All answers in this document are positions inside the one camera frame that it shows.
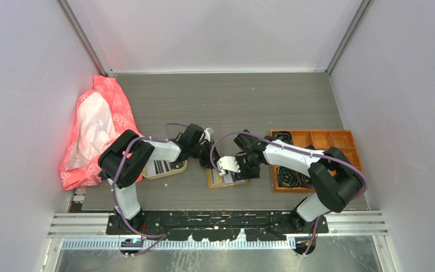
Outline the white striped card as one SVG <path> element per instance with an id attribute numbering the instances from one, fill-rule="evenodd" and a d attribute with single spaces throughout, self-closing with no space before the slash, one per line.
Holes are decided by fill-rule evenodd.
<path id="1" fill-rule="evenodd" d="M 240 176 L 239 173 L 236 172 L 228 172 L 225 176 L 225 183 L 226 184 L 233 184 L 233 183 L 242 183 L 246 180 Z"/>

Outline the gold VIP card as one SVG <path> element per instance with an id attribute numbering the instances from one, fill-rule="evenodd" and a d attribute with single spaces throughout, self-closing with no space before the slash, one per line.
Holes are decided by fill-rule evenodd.
<path id="1" fill-rule="evenodd" d="M 220 176 L 215 169 L 210 170 L 211 186 L 223 186 L 225 184 L 224 176 Z"/>

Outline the orange leather card holder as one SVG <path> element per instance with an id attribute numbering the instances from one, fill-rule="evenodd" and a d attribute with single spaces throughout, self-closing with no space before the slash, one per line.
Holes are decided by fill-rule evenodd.
<path id="1" fill-rule="evenodd" d="M 209 189 L 218 189 L 248 183 L 248 180 L 238 180 L 236 174 L 233 172 L 228 172 L 226 175 L 220 176 L 214 168 L 206 169 L 206 177 Z"/>

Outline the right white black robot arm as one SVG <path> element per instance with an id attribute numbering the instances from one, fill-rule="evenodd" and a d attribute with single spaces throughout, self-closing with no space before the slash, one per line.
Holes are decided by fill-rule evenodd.
<path id="1" fill-rule="evenodd" d="M 248 130 L 239 133 L 234 142 L 241 150 L 236 162 L 244 178 L 257 177 L 261 165 L 265 164 L 292 170 L 310 181 L 314 194 L 291 212 L 292 225 L 297 232 L 307 232 L 321 215 L 342 212 L 366 188 L 366 177 L 339 148 L 301 148 L 275 137 L 259 137 Z"/>

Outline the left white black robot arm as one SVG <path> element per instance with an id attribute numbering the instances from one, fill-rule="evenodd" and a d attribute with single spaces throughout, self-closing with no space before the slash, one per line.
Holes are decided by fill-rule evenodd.
<path id="1" fill-rule="evenodd" d="M 138 201 L 136 182 L 148 162 L 157 162 L 162 170 L 164 163 L 170 166 L 182 164 L 189 158 L 199 160 L 203 168 L 211 165 L 210 151 L 213 129 L 196 124 L 185 127 L 173 139 L 152 140 L 133 130 L 125 130 L 99 157 L 98 166 L 108 180 L 114 199 L 120 226 L 129 234 L 140 231 L 143 210 Z"/>

